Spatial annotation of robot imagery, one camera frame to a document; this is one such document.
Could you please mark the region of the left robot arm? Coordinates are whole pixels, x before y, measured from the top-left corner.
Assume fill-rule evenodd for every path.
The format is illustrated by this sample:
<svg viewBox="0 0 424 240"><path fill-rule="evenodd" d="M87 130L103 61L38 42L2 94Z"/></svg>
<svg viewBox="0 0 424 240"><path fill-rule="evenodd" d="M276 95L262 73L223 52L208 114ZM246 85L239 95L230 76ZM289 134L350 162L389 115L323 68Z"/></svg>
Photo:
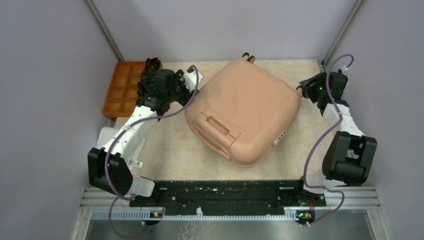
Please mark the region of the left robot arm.
<svg viewBox="0 0 424 240"><path fill-rule="evenodd" d="M144 70L138 83L139 98L128 121L102 146L93 147L88 155L89 184L132 201L136 196L149 207L160 202L155 183L132 174L137 166L145 135L161 119L185 110L199 92L203 75L195 65L187 70Z"/></svg>

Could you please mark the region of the pink suitcase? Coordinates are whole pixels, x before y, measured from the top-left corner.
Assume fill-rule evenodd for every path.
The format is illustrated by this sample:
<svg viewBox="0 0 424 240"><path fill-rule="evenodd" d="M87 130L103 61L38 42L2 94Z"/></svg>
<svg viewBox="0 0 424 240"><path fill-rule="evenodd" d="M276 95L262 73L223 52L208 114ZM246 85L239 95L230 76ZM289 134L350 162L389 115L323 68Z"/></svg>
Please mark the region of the pink suitcase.
<svg viewBox="0 0 424 240"><path fill-rule="evenodd" d="M184 112L189 128L209 148L241 167L252 167L283 139L295 121L302 93L255 65L244 53L199 90Z"/></svg>

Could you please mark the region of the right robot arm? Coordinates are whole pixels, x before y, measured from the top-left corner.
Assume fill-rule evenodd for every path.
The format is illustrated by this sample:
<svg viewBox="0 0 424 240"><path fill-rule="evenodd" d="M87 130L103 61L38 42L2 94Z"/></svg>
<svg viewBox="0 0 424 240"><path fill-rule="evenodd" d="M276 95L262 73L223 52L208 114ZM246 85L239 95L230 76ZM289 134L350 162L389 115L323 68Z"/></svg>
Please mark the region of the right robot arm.
<svg viewBox="0 0 424 240"><path fill-rule="evenodd" d="M349 104L342 99L347 83L348 77L341 71L321 72L299 82L302 96L317 104L330 124L326 134L333 134L321 168L302 176L304 185L293 192L299 206L307 206L314 194L338 186L360 186L368 179L378 143L358 128Z"/></svg>

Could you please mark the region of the white cloth under left arm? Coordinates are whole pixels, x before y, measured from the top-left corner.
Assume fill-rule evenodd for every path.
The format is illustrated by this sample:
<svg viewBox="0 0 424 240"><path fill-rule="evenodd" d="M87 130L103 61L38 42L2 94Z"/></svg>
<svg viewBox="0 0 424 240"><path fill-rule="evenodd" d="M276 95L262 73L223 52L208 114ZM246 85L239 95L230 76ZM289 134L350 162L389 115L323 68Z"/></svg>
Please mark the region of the white cloth under left arm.
<svg viewBox="0 0 424 240"><path fill-rule="evenodd" d="M113 137L116 137L119 133L117 128L113 127L103 127L100 131L96 148L101 149L105 147L108 142L113 141ZM129 150L126 149L124 151L124 160L127 163L129 170L133 170L134 168L141 168L143 163L139 161L139 156L142 152L143 146L146 142L146 138L143 136L140 140L137 140L137 146L130 147Z"/></svg>

